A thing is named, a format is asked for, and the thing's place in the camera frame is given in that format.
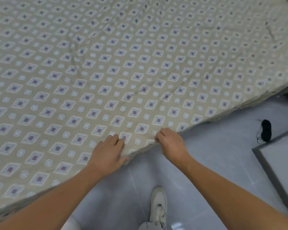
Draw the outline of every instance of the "person's left arm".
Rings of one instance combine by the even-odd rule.
[[[80,173],[0,223],[0,230],[61,229],[86,194],[128,159],[119,159],[123,146],[124,140],[118,135],[100,141]]]

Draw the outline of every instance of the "person's right arm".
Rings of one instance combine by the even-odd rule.
[[[197,162],[169,128],[156,135],[162,153],[193,183],[229,230],[288,230],[288,217]]]

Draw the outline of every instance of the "bed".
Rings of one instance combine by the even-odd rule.
[[[133,158],[288,87],[288,0],[0,0],[0,221],[109,134]]]

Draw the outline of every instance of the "forearm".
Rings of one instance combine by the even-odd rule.
[[[101,176],[83,169],[0,224],[0,230],[58,230]]]
[[[229,230],[286,229],[288,218],[190,155],[175,165],[189,178]]]

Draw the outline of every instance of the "pant leg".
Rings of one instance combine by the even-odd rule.
[[[141,224],[138,230],[162,230],[162,228],[155,225],[155,223],[146,222]]]

